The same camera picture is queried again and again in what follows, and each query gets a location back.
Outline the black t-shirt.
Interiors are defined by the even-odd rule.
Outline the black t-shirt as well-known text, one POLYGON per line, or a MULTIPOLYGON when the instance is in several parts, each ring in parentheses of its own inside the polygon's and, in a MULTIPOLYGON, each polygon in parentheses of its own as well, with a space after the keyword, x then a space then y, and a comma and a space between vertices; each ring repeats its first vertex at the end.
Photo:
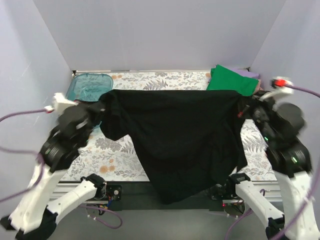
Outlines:
POLYGON ((120 90, 100 97, 100 129, 116 141, 130 136, 164 204, 182 201, 247 165, 233 90, 120 90))

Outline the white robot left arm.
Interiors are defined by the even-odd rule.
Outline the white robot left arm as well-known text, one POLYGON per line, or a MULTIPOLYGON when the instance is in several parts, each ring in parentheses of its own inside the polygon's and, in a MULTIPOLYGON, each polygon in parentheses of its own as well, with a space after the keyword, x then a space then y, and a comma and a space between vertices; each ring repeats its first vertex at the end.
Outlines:
POLYGON ((101 200, 106 196, 106 181, 91 174, 60 198, 50 198, 79 149, 88 144, 89 136, 100 123, 105 107, 100 102, 76 103, 66 107, 41 150, 28 188, 19 194, 22 199, 15 210, 0 219, 7 231, 16 231, 17 240, 46 240, 58 223, 87 200, 101 200))

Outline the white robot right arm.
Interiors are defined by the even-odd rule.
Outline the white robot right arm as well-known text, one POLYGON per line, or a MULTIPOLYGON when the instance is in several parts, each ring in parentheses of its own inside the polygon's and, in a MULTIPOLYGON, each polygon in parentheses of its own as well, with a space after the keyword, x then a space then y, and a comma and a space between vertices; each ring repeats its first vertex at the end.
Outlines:
POLYGON ((275 90, 253 95, 238 113, 251 118, 267 144, 266 156, 277 179, 283 211, 274 207, 244 173, 229 176, 227 195, 240 198, 256 214, 269 240, 318 240, 313 193, 319 173, 312 172, 311 156, 298 139, 305 121, 302 110, 291 103, 275 106, 292 91, 275 90))

